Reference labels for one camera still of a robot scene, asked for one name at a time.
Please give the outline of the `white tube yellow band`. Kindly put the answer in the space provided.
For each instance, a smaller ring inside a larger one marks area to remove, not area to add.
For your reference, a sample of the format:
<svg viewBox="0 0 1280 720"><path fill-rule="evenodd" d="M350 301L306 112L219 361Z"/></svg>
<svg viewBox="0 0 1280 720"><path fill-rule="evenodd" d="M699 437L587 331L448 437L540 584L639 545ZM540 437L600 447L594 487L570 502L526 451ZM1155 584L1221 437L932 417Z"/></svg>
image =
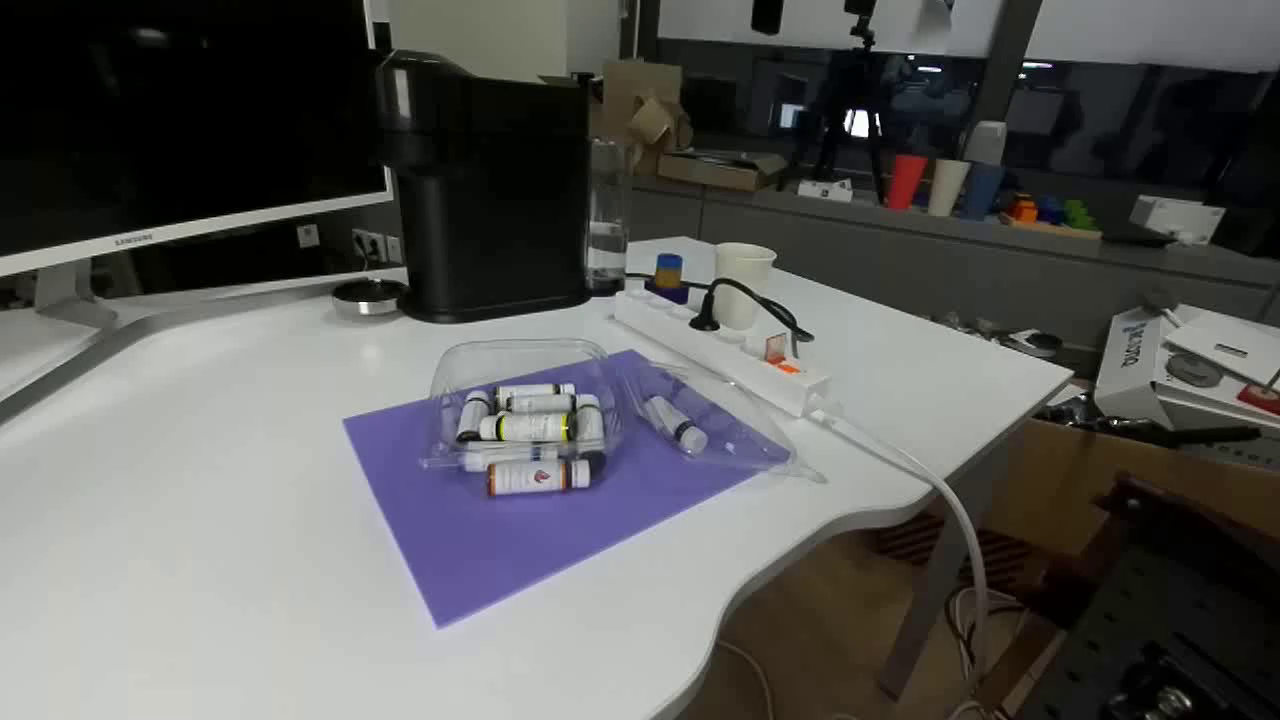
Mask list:
<svg viewBox="0 0 1280 720"><path fill-rule="evenodd" d="M570 420L544 412L544 417L485 417L478 420L478 440L496 445L565 445L570 440Z"/></svg>

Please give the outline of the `white cup on shelf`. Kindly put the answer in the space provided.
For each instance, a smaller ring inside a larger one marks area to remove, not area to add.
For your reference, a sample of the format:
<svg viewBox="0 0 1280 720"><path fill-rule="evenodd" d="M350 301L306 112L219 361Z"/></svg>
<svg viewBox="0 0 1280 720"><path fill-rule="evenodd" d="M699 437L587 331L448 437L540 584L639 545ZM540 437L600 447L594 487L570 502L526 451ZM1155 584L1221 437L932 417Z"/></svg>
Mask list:
<svg viewBox="0 0 1280 720"><path fill-rule="evenodd" d="M927 183L927 213L932 215L948 215L961 199L961 187L966 181L966 164L962 158L937 158L932 164L932 183Z"/></svg>

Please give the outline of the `red cup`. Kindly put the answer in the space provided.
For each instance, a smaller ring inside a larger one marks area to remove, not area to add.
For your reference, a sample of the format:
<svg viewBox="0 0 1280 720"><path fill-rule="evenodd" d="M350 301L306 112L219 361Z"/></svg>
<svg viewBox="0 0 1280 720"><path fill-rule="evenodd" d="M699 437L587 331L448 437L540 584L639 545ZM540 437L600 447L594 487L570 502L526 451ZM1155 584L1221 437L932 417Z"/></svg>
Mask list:
<svg viewBox="0 0 1280 720"><path fill-rule="evenodd" d="M887 169L884 205L891 213L903 213L915 199L915 187L919 187L922 171L927 171L922 155L915 155L915 153L896 155L891 169Z"/></svg>

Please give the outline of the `clear water tank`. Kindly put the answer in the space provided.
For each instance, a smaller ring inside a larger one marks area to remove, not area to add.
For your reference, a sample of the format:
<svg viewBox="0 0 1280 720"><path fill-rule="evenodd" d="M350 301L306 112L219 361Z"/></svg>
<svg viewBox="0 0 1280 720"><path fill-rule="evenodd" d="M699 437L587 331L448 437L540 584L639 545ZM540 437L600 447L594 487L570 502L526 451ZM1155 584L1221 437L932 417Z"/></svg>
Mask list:
<svg viewBox="0 0 1280 720"><path fill-rule="evenodd" d="M628 251L628 153L619 139L592 143L592 196L587 196L587 289L611 291L624 280Z"/></svg>

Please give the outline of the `white cardboard box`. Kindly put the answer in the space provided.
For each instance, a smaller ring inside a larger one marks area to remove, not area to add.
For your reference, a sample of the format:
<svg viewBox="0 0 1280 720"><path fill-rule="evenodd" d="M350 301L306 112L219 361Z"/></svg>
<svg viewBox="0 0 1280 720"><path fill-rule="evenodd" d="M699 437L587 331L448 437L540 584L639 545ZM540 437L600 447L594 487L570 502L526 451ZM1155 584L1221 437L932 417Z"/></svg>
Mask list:
<svg viewBox="0 0 1280 720"><path fill-rule="evenodd" d="M1108 322L1091 401L1168 432L1280 432L1280 327L1197 302L1126 307Z"/></svg>

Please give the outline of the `white power strip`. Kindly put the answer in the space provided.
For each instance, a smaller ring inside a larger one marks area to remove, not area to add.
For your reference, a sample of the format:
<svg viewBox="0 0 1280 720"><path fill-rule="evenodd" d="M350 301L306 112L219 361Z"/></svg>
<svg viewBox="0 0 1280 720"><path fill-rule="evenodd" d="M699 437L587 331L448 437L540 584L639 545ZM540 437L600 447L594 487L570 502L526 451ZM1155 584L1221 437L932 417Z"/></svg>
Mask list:
<svg viewBox="0 0 1280 720"><path fill-rule="evenodd" d="M773 362L765 351L746 347L734 335L696 331L686 307L655 301L648 291L619 291L611 301L611 321L666 347L670 354L683 354L704 371L739 384L742 392L788 417L810 412L828 392L828 380L815 366L800 366L794 361Z"/></svg>

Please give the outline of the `loose white tube black cap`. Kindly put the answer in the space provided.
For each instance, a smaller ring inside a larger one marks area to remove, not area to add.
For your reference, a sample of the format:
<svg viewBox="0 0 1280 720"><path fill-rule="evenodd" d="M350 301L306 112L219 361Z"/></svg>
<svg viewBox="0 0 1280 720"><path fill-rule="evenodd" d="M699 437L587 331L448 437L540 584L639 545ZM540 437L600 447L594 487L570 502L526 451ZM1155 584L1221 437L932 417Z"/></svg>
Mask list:
<svg viewBox="0 0 1280 720"><path fill-rule="evenodd" d="M666 437L683 454L699 454L706 447L706 432L696 428L666 394L644 401L644 420Z"/></svg>

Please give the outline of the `white framed monitor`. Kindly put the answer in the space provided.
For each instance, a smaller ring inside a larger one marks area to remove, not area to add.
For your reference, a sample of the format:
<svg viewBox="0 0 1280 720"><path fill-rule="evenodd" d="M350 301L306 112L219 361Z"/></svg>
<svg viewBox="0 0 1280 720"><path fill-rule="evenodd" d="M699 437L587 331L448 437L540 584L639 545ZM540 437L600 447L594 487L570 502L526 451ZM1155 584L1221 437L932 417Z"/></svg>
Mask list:
<svg viewBox="0 0 1280 720"><path fill-rule="evenodd" d="M370 209L365 0L0 0L0 270Z"/></svg>

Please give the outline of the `blue cup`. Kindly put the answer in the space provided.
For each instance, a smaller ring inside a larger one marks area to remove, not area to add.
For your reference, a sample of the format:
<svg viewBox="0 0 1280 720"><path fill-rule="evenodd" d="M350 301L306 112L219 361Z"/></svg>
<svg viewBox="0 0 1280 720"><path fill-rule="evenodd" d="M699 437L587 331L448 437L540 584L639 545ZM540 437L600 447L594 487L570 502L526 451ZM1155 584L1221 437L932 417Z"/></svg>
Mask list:
<svg viewBox="0 0 1280 720"><path fill-rule="evenodd" d="M999 164L972 164L954 199L961 220L983 220L999 196L1002 169Z"/></svg>

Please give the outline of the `purple paper sheet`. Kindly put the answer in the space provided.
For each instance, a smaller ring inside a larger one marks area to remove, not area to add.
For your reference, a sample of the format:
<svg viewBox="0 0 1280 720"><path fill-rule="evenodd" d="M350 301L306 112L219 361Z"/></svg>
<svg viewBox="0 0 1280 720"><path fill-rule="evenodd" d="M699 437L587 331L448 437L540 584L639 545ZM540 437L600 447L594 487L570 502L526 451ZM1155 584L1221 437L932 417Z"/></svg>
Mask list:
<svg viewBox="0 0 1280 720"><path fill-rule="evenodd" d="M587 492L491 501L485 479L426 472L436 401L348 417L343 432L440 627L648 532L756 472L619 464Z"/></svg>

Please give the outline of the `white tube red label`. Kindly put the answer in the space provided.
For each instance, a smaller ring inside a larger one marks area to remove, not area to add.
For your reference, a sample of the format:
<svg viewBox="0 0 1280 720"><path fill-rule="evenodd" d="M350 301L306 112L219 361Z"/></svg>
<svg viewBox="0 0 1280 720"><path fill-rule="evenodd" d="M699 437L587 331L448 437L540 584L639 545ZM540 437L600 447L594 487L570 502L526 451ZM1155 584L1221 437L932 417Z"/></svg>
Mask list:
<svg viewBox="0 0 1280 720"><path fill-rule="evenodd" d="M546 497L546 492L583 492L592 484L587 461L514 461L489 466L491 497Z"/></svg>

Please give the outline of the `white paper cup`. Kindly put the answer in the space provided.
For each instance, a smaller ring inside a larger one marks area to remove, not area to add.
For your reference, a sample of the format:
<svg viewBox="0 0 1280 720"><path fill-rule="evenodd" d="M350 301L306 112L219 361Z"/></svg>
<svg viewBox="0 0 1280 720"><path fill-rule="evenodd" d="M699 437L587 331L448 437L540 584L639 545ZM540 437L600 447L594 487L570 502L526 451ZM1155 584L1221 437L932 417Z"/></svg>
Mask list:
<svg viewBox="0 0 1280 720"><path fill-rule="evenodd" d="M759 295L769 291L774 251L765 243L725 241L716 249L716 321L726 327L746 327L759 314Z"/></svg>

